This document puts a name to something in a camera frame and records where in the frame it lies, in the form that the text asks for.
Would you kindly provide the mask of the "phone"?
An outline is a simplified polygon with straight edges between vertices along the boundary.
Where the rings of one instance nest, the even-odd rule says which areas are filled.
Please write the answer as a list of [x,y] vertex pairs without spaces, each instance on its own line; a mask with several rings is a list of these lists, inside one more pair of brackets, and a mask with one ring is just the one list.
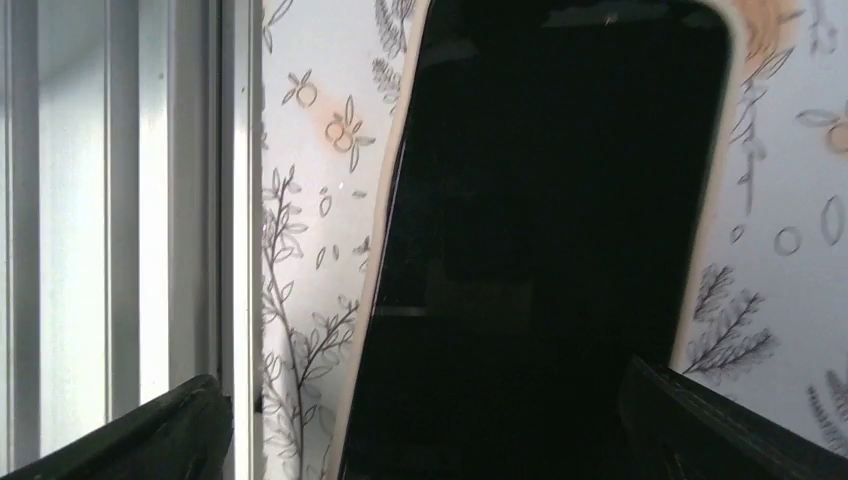
[[607,479],[670,358],[741,45],[727,1],[429,1],[331,479]]

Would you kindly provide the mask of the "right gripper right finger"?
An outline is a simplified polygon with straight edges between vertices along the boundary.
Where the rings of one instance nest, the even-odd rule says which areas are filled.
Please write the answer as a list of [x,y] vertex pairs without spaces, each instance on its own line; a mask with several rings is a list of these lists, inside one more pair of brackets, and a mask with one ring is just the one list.
[[644,479],[844,479],[847,460],[673,370],[631,359],[619,393]]

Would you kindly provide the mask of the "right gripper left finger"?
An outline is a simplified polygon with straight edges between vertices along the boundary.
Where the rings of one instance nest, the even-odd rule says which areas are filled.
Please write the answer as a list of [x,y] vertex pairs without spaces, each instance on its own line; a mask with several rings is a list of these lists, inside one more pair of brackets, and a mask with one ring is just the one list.
[[232,436],[231,398],[201,374],[4,478],[220,479]]

